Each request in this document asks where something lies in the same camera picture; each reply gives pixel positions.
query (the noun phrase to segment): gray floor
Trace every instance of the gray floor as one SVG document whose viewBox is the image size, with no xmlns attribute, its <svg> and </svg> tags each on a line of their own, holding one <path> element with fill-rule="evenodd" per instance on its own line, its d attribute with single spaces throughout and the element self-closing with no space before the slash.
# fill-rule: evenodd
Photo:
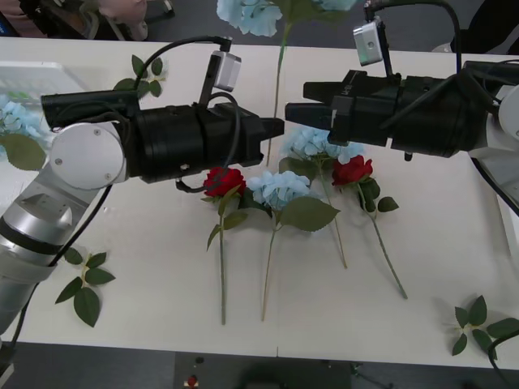
<svg viewBox="0 0 519 389">
<path fill-rule="evenodd" d="M 16 370 L 5 389 L 182 389 L 179 383 L 196 371 L 193 370 L 193 355 L 122 348 L 20 344 Z M 394 389 L 461 389 L 461 385 L 469 380 L 481 389 L 503 387 L 490 369 L 367 363 L 360 371 L 385 385 L 393 383 Z M 519 383 L 519 371 L 505 373 L 512 382 Z M 219 385 L 219 375 L 223 374 L 211 375 L 211 383 L 200 385 L 200 389 L 233 389 Z M 353 378 L 352 388 L 376 387 Z"/>
<path fill-rule="evenodd" d="M 483 0 L 448 0 L 455 8 L 461 28 L 468 28 L 470 21 Z M 307 47 L 353 48 L 352 29 L 362 24 L 363 2 L 358 2 L 348 18 L 340 24 L 308 22 L 297 24 L 290 33 L 289 45 Z M 281 21 L 278 33 L 272 37 L 243 35 L 239 30 L 217 16 L 217 0 L 174 0 L 176 16 L 173 19 L 149 26 L 150 41 L 175 41 L 198 35 L 231 36 L 237 44 L 279 45 Z M 204 10 L 204 21 L 200 17 Z M 453 27 L 448 15 L 435 6 L 408 6 L 380 12 L 387 25 L 388 41 L 392 49 L 431 51 L 453 38 Z M 506 49 L 519 37 L 517 29 L 494 53 L 506 53 Z"/>
</svg>

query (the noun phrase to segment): flower stem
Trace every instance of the flower stem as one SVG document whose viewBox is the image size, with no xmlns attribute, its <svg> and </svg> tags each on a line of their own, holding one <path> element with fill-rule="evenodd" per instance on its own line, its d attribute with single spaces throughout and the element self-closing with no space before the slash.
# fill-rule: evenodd
<svg viewBox="0 0 519 389">
<path fill-rule="evenodd" d="M 323 184 L 324 194 L 326 195 L 326 199 L 328 199 L 328 204 L 330 204 L 330 207 L 332 207 L 332 200 L 330 199 L 330 194 L 328 193 L 328 188 L 326 187 L 326 182 L 324 181 L 323 163 L 322 162 L 317 163 L 317 169 L 319 170 L 319 176 L 321 177 L 321 183 Z M 342 247 L 342 239 L 341 239 L 341 233 L 339 232 L 339 223 L 337 222 L 337 217 L 334 217 L 333 221 L 335 222 L 335 230 L 337 231 L 337 236 L 339 237 L 339 246 L 341 247 L 342 265 L 344 266 L 344 269 L 347 269 L 348 265 L 346 264 L 344 248 Z"/>
<path fill-rule="evenodd" d="M 395 281 L 398 284 L 398 288 L 400 289 L 402 296 L 407 300 L 408 299 L 407 293 L 405 292 L 404 287 L 402 286 L 400 279 L 398 278 L 397 273 L 395 272 L 395 269 L 392 266 L 391 260 L 389 259 L 388 252 L 386 251 L 386 246 L 384 244 L 384 241 L 382 240 L 382 236 L 380 235 L 379 226 L 376 223 L 376 218 L 370 212 L 368 212 L 366 210 L 366 198 L 364 197 L 364 193 L 362 192 L 362 188 L 360 187 L 360 184 L 357 184 L 357 190 L 362 199 L 362 209 L 370 217 L 371 222 L 373 223 L 373 226 L 375 227 L 376 236 L 379 238 L 380 248 L 382 249 L 382 252 L 384 253 L 384 257 L 386 258 L 386 262 L 388 263 L 388 266 L 391 269 L 392 276 L 395 277 Z"/>
<path fill-rule="evenodd" d="M 220 285 L 221 285 L 221 325 L 225 325 L 225 262 L 224 262 L 224 216 L 220 216 Z"/>
<path fill-rule="evenodd" d="M 277 74 L 276 74 L 276 96 L 274 99 L 274 117 L 277 118 L 277 104 L 279 103 L 279 82 L 281 77 L 281 66 L 283 65 L 283 57 L 285 56 L 286 41 L 289 37 L 290 29 L 292 28 L 291 23 L 285 24 L 285 31 L 283 32 L 283 40 L 279 48 L 279 58 L 277 59 Z M 268 140 L 268 151 L 267 151 L 267 166 L 270 162 L 270 151 L 272 149 L 272 140 Z"/>
<path fill-rule="evenodd" d="M 83 282 L 83 284 L 81 285 L 81 288 L 84 288 L 85 286 L 87 286 L 87 281 L 85 280 L 85 276 L 87 275 L 87 271 L 89 270 L 87 263 L 90 260 L 90 257 L 92 257 L 92 254 L 89 254 L 87 256 L 87 260 L 82 264 L 83 269 L 81 269 L 81 281 Z"/>
<path fill-rule="evenodd" d="M 265 321 L 265 315 L 267 314 L 268 271 L 270 270 L 270 258 L 272 256 L 272 244 L 274 243 L 274 238 L 276 237 L 277 231 L 279 231 L 280 229 L 281 229 L 281 227 L 279 229 L 276 229 L 276 227 L 274 227 L 272 229 L 272 236 L 270 238 L 270 247 L 268 249 L 268 261 L 267 261 L 267 274 L 265 274 L 265 286 L 263 289 L 263 309 L 261 310 L 261 321 L 262 322 Z"/>
</svg>

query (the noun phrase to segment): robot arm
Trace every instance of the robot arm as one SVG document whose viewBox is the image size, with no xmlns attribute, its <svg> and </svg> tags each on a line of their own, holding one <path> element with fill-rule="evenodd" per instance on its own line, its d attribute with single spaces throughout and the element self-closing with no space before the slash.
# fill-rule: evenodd
<svg viewBox="0 0 519 389">
<path fill-rule="evenodd" d="M 261 162 L 260 143 L 282 135 L 284 122 L 259 118 L 235 104 L 208 107 L 223 94 L 212 95 L 214 87 L 232 91 L 239 63 L 229 53 L 215 52 L 200 101 L 193 105 L 141 110 L 134 91 L 42 97 L 49 126 L 62 130 L 47 165 L 0 218 L 0 335 L 35 285 L 51 274 L 100 190 L 141 177 L 148 183 L 174 178 L 179 189 L 202 191 L 191 190 L 182 177 Z"/>
<path fill-rule="evenodd" d="M 468 152 L 496 193 L 518 213 L 519 65 L 466 62 L 447 79 L 393 74 L 384 23 L 375 12 L 414 0 L 368 0 L 367 23 L 354 29 L 361 65 L 384 61 L 385 77 L 350 71 L 342 82 L 305 83 L 303 96 L 319 103 L 291 103 L 285 118 L 330 130 L 331 143 L 349 141 L 450 157 Z"/>
</svg>

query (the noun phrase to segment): blue hydrangea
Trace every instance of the blue hydrangea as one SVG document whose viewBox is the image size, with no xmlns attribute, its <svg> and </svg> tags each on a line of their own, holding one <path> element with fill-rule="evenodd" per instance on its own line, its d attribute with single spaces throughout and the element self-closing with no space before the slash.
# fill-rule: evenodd
<svg viewBox="0 0 519 389">
<path fill-rule="evenodd" d="M 308 178 L 290 171 L 275 174 L 265 171 L 261 177 L 247 180 L 247 188 L 252 190 L 253 199 L 278 211 L 297 197 L 311 195 L 309 185 Z"/>
<path fill-rule="evenodd" d="M 345 147 L 331 144 L 328 141 L 329 133 L 330 131 L 300 126 L 290 133 L 281 154 L 294 154 L 301 159 L 310 160 L 313 156 L 324 153 L 337 158 L 344 165 L 350 162 L 351 158 L 364 153 L 364 147 L 360 143 L 350 142 Z"/>
<path fill-rule="evenodd" d="M 279 7 L 266 0 L 218 0 L 218 17 L 239 28 L 243 34 L 273 36 L 282 14 Z"/>
<path fill-rule="evenodd" d="M 44 149 L 49 149 L 53 134 L 41 129 L 40 117 L 6 95 L 0 95 L 0 135 L 22 134 L 36 140 Z M 0 147 L 0 156 L 6 151 Z"/>
</svg>

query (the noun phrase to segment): silver robot arm segment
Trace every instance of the silver robot arm segment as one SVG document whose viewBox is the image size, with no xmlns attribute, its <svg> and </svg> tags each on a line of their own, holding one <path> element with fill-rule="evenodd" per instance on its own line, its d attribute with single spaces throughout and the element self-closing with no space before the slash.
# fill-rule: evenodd
<svg viewBox="0 0 519 389">
<path fill-rule="evenodd" d="M 55 267 L 99 190 L 127 178 L 111 122 L 79 123 L 56 137 L 49 162 L 0 218 L 0 335 Z"/>
</svg>

